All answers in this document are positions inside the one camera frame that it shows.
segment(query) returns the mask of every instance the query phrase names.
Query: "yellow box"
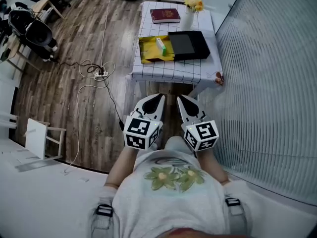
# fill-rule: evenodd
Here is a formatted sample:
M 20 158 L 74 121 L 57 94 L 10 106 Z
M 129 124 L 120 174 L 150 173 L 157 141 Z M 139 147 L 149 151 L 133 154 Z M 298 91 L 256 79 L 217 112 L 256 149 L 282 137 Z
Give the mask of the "yellow box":
M 160 38 L 166 47 L 166 55 L 163 56 L 157 47 L 156 38 Z M 139 37 L 141 63 L 156 61 L 174 61 L 174 50 L 168 35 Z

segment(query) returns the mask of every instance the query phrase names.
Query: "power strip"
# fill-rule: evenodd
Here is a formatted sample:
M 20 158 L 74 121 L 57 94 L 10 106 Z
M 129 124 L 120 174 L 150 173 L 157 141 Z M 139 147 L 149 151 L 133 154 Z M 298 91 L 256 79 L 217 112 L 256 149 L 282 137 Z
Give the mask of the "power strip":
M 108 72 L 107 71 L 105 71 L 103 75 L 99 75 L 98 71 L 95 72 L 95 78 L 105 78 L 107 76 L 108 76 Z

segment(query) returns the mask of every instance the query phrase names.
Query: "strap buckle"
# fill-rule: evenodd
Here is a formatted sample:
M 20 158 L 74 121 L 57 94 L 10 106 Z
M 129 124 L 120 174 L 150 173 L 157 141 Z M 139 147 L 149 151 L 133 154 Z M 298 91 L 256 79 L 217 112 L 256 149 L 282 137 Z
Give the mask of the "strap buckle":
M 108 205 L 108 204 L 98 205 L 98 207 L 96 209 L 96 214 L 102 215 L 102 216 L 107 216 L 107 217 L 112 217 L 112 215 L 113 215 L 112 206 Z
M 226 198 L 225 201 L 228 207 L 241 205 L 240 200 L 238 198 L 229 197 Z

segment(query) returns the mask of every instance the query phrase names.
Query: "corrugated wall panel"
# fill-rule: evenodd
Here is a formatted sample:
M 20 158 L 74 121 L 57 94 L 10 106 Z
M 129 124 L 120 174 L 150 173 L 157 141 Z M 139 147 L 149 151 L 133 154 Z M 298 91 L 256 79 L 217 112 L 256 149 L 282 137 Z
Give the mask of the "corrugated wall panel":
M 237 0 L 216 35 L 223 92 L 200 100 L 235 175 L 317 205 L 317 0 Z

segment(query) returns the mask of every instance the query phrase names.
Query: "grid-patterned tablecloth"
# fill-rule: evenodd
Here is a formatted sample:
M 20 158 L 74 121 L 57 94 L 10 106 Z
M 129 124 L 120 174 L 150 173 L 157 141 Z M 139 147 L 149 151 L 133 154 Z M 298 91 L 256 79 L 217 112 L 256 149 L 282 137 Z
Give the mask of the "grid-patterned tablecloth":
M 168 32 L 181 31 L 180 23 L 153 24 L 150 10 L 158 8 L 176 8 L 180 17 L 185 14 L 185 5 L 168 2 L 145 1 L 142 4 L 142 19 L 139 37 L 167 35 Z M 137 46 L 132 72 L 128 78 L 159 82 L 177 82 L 186 84 L 208 84 L 215 80 L 217 71 L 222 71 L 210 12 L 196 13 L 192 31 L 201 31 L 211 54 L 207 59 L 162 61 L 141 63 L 140 49 Z

